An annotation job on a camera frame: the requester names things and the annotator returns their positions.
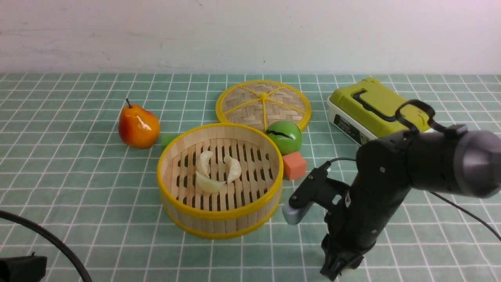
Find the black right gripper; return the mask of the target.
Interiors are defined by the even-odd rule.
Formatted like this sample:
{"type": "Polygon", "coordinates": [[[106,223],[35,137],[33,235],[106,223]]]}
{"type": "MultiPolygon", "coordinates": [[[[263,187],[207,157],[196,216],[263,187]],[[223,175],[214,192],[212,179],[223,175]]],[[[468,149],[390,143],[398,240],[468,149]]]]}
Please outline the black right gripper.
{"type": "Polygon", "coordinates": [[[358,268],[374,246],[411,189],[411,166],[406,161],[358,161],[358,175],[346,184],[328,177],[330,165],[327,161],[313,168],[288,203],[301,208],[313,202],[326,209],[320,274],[333,282],[342,271],[358,268]]]}

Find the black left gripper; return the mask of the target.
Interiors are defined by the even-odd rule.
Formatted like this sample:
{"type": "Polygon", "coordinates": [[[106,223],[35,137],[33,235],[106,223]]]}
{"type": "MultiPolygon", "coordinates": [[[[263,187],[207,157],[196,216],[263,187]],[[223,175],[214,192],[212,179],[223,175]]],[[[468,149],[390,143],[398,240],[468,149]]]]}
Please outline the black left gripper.
{"type": "Polygon", "coordinates": [[[1,282],[40,282],[45,277],[48,257],[31,255],[0,259],[1,282]]]}

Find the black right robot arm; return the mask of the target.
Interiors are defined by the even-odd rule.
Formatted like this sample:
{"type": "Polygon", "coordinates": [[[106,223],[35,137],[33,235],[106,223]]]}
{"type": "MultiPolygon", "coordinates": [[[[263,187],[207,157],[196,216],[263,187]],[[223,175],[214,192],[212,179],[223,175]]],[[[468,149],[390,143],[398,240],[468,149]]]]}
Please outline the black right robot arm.
{"type": "Polygon", "coordinates": [[[290,225],[313,203],[327,210],[320,273],[331,281],[345,268],[358,268],[411,189],[480,199],[500,191],[500,138],[465,125],[374,139],[360,146],[354,161],[352,184],[329,178],[335,160],[328,160],[311,170],[282,208],[290,225]]]}

